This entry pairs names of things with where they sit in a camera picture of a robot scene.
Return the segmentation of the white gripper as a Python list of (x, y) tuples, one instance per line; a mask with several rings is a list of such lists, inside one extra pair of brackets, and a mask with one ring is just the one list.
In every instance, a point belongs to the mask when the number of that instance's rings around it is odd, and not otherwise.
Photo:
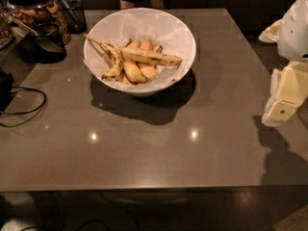
[(295, 0), (259, 40), (276, 43), (278, 54), (292, 61), (282, 70), (275, 69), (270, 78), (262, 123), (276, 127), (289, 120), (308, 97), (308, 64), (301, 63), (308, 61), (308, 0)]

